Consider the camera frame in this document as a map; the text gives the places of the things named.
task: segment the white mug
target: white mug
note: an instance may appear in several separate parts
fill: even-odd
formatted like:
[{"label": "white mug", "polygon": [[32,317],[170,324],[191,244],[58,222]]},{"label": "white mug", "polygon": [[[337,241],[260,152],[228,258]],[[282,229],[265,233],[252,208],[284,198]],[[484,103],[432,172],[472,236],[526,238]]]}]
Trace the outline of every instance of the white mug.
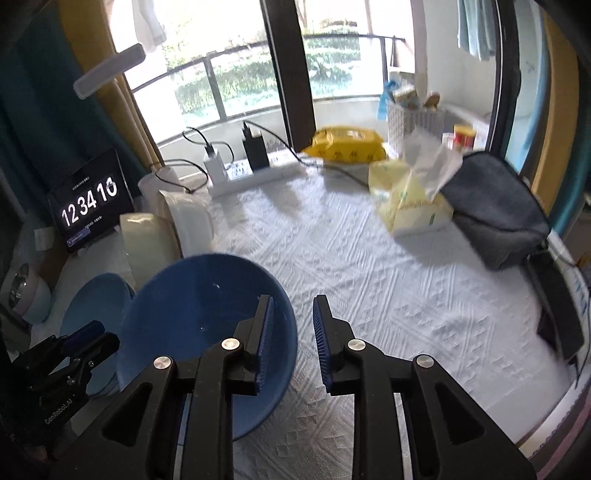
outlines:
[{"label": "white mug", "polygon": [[183,258],[212,250],[213,219],[205,205],[193,195],[161,190],[157,215],[174,223]]},{"label": "white mug", "polygon": [[163,167],[159,169],[158,177],[156,176],[155,172],[152,172],[148,173],[138,182],[138,188],[146,201],[148,211],[155,215],[158,209],[158,192],[160,190],[167,190],[169,192],[184,192],[184,188],[172,185],[172,183],[180,183],[178,176],[172,167]]}]

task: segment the black charger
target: black charger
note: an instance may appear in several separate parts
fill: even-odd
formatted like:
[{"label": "black charger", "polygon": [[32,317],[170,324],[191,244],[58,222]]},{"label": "black charger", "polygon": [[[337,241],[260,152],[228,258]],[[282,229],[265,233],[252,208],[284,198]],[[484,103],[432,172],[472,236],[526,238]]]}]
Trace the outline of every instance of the black charger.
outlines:
[{"label": "black charger", "polygon": [[252,131],[248,128],[246,122],[243,122],[242,125],[242,133],[244,134],[244,140],[242,140],[242,143],[251,170],[257,171],[262,168],[267,168],[269,166],[269,156],[267,156],[267,148],[262,135],[253,137]]}]

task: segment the digital clock display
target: digital clock display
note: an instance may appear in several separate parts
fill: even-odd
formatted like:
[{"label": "digital clock display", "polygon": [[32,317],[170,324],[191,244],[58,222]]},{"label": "digital clock display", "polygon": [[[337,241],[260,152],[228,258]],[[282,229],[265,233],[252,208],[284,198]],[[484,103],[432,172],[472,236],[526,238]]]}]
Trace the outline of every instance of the digital clock display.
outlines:
[{"label": "digital clock display", "polygon": [[134,211],[114,149],[92,159],[48,198],[69,252],[118,225],[122,213]]}]

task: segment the light blue towel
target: light blue towel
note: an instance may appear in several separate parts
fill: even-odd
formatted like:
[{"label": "light blue towel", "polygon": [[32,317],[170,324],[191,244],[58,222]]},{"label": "light blue towel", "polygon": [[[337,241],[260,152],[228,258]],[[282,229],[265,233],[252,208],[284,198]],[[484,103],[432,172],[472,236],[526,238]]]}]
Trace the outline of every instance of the light blue towel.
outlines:
[{"label": "light blue towel", "polygon": [[495,56],[495,14],[491,0],[457,0],[457,44],[480,60]]},{"label": "light blue towel", "polygon": [[388,106],[386,105],[388,99],[392,98],[392,92],[395,92],[400,85],[398,82],[390,80],[389,82],[384,83],[384,91],[382,95],[379,97],[379,104],[378,104],[378,120],[387,120],[388,119]]}]

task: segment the black cable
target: black cable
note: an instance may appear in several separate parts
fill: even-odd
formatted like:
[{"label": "black cable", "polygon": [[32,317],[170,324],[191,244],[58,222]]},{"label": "black cable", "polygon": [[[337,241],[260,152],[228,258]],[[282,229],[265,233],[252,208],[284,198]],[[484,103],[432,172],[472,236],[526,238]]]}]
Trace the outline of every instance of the black cable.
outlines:
[{"label": "black cable", "polygon": [[563,263],[567,264],[569,267],[572,267],[572,268],[578,268],[578,266],[577,266],[577,264],[576,264],[576,263],[574,263],[574,262],[571,262],[571,261],[570,261],[568,258],[565,258],[565,257],[563,257],[561,254],[559,254],[559,253],[558,253],[558,252],[557,252],[557,251],[554,249],[554,246],[553,246],[553,245],[552,245],[550,242],[547,242],[547,243],[548,243],[548,250],[549,250],[550,252],[552,252],[556,258],[558,258],[558,259],[559,259],[561,262],[563,262]]},{"label": "black cable", "polygon": [[185,163],[189,163],[191,164],[193,167],[197,168],[199,171],[201,171],[201,173],[203,173],[205,175],[205,181],[198,186],[195,189],[190,189],[189,187],[186,187],[185,185],[181,185],[180,183],[175,183],[173,181],[168,181],[168,180],[164,180],[162,177],[160,177],[160,175],[158,175],[158,170],[156,170],[154,172],[154,175],[156,175],[156,178],[163,181],[164,183],[168,183],[169,185],[174,185],[176,187],[181,187],[182,189],[185,190],[185,192],[189,193],[189,194],[193,194],[196,191],[198,191],[199,189],[203,188],[205,185],[207,185],[207,182],[209,181],[209,175],[207,174],[207,172],[205,171],[205,169],[203,167],[201,167],[200,165],[197,165],[196,163],[190,161],[190,160],[185,160],[184,158],[171,158],[170,160],[166,160],[164,162],[164,165],[166,166],[167,164],[172,164],[172,162],[185,162]]},{"label": "black cable", "polygon": [[289,150],[291,152],[291,154],[295,157],[295,159],[300,162],[302,165],[304,165],[305,167],[315,167],[315,168],[325,168],[326,170],[334,170],[337,171],[339,173],[342,173],[343,175],[345,175],[346,177],[349,177],[351,180],[355,181],[356,183],[358,183],[359,185],[361,185],[363,188],[369,189],[369,184],[365,183],[363,180],[359,180],[355,175],[351,175],[348,171],[344,170],[343,168],[340,168],[336,165],[327,165],[326,163],[323,163],[322,165],[314,162],[314,163],[308,163],[303,161],[300,157],[297,156],[296,152],[293,150],[293,148],[291,148],[279,135],[277,135],[275,132],[272,132],[271,130],[269,130],[268,128],[263,127],[262,125],[256,124],[255,122],[251,121],[251,120],[244,120],[245,123],[247,124],[251,124],[254,125],[257,128],[260,128],[261,130],[264,130],[265,132],[267,132],[268,134],[273,135],[273,137],[275,137],[277,140],[279,140],[286,148],[287,150]]},{"label": "black cable", "polygon": [[[199,134],[205,139],[205,136],[195,127],[187,127],[190,130],[195,130],[196,132],[199,132]],[[214,140],[212,142],[209,142],[206,140],[207,143],[205,142],[196,142],[195,140],[191,140],[187,134],[185,132],[181,133],[183,135],[183,138],[185,140],[187,140],[188,142],[191,142],[192,144],[195,145],[201,145],[201,146],[205,146],[207,147],[208,145],[226,145],[228,147],[228,150],[230,150],[230,154],[232,155],[232,161],[225,167],[226,170],[230,169],[231,166],[234,164],[234,161],[236,160],[236,156],[234,155],[234,150],[232,149],[232,147],[230,146],[230,144],[228,142],[224,142],[222,140]]]},{"label": "black cable", "polygon": [[[195,127],[187,127],[189,130],[193,130],[194,132],[197,132],[199,135],[201,135],[201,138],[203,138],[203,141],[205,142],[206,145],[210,145],[210,143],[207,141],[207,138],[205,138],[205,135],[203,135],[203,133],[201,132],[201,130],[199,130],[198,128]],[[194,140],[190,140],[186,135],[185,132],[183,132],[183,137],[185,138],[185,140],[189,140],[191,143],[196,143]]]}]

